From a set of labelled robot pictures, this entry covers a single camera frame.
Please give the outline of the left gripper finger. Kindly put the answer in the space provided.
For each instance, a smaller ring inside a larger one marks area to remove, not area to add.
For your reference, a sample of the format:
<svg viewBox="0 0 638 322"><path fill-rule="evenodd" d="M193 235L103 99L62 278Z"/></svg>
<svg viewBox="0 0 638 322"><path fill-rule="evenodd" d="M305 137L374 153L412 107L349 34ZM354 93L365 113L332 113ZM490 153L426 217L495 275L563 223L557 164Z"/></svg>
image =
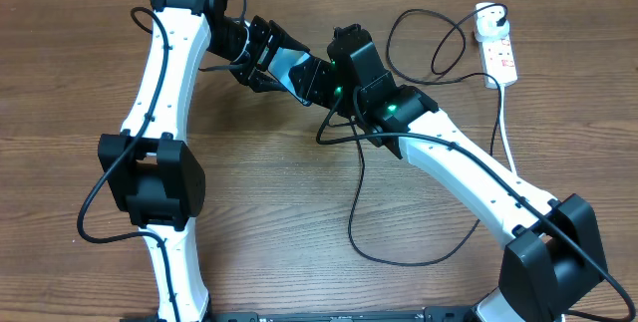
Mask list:
<svg viewBox="0 0 638 322"><path fill-rule="evenodd" d="M287 92L283 84L259 70L253 70L250 73L247 86L255 93Z"/></svg>
<svg viewBox="0 0 638 322"><path fill-rule="evenodd" d="M271 47L274 48L275 50L289 49L289 50L300 51L304 53L310 52L310 49L306 45L302 44L301 42L291 37L279 25L271 26L271 34L272 34Z"/></svg>

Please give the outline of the blue Samsung Galaxy smartphone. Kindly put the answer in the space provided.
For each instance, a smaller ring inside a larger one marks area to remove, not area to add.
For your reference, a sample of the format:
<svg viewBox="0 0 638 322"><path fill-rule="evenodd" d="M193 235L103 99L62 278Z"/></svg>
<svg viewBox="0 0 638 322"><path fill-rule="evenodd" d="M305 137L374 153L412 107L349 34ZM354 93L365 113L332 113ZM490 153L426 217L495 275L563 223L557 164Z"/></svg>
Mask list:
<svg viewBox="0 0 638 322"><path fill-rule="evenodd" d="M272 58L267 71L275 78L283 87L303 106L308 107L311 103L301 98L297 93L292 80L290 78L290 71L306 60L310 58L310 55L303 51L296 51L287 48L279 48L274 57Z"/></svg>

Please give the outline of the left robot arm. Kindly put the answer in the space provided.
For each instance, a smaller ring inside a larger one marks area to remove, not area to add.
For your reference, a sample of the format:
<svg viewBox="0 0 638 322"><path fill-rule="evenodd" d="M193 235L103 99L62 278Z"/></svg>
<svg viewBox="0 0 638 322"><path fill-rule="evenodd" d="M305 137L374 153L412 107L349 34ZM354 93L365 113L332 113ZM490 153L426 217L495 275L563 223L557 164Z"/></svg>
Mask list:
<svg viewBox="0 0 638 322"><path fill-rule="evenodd" d="M154 321L210 321L210 294L199 268L196 218L205 197L205 173L187 144L194 84L210 52L227 71L261 93L294 94L291 68L307 47L256 18L226 16L228 0L151 0L149 56L138 95L116 135L104 134L98 157L117 208L146 243L159 292Z"/></svg>

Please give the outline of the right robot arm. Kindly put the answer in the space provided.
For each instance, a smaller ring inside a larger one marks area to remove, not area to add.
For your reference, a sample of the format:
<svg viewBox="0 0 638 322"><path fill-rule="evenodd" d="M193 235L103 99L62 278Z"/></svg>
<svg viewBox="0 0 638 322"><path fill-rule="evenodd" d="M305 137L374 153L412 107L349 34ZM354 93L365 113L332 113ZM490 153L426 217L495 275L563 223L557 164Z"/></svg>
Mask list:
<svg viewBox="0 0 638 322"><path fill-rule="evenodd" d="M370 34L337 29L328 60L305 55L288 72L294 92L354 116L364 138L435 178L500 244L498 286L475 308L480 321L557 321L607 271L592 206L559 200L505 168L460 132L420 89L395 83Z"/></svg>

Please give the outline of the white charger plug adapter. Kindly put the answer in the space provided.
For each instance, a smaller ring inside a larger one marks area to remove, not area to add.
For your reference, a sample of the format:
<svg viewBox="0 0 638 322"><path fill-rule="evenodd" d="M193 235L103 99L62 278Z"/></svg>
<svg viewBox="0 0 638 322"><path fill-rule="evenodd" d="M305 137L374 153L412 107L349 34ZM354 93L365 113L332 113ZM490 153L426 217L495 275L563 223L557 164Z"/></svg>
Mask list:
<svg viewBox="0 0 638 322"><path fill-rule="evenodd" d="M498 22L505 16L503 8L491 7L481 10L475 18L475 37L480 43L500 40L509 35L510 25L504 20L501 25Z"/></svg>

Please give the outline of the white power strip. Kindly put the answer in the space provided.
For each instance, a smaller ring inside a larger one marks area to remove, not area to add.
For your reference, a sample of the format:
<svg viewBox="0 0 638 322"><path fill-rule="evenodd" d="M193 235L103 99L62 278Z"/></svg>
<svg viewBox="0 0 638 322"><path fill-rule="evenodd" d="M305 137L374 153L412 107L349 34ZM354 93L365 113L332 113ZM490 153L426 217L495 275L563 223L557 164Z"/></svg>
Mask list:
<svg viewBox="0 0 638 322"><path fill-rule="evenodd" d="M475 9L477 10L476 14L481 10L491 7L503 8L502 6L496 5L492 2L480 2L475 6ZM484 84L487 88L504 88L517 81L515 59L509 35L492 42L480 43L478 41L478 48L482 69L486 73L486 76L484 77Z"/></svg>

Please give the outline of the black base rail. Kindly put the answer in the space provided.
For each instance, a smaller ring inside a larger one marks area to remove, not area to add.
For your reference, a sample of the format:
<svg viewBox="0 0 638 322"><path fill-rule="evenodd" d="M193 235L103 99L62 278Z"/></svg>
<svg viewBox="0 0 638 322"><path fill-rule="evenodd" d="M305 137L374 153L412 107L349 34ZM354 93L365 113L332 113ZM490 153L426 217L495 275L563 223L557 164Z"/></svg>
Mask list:
<svg viewBox="0 0 638 322"><path fill-rule="evenodd" d="M472 322L479 321L470 306L426 307L414 311L257 314L206 312L204 322Z"/></svg>

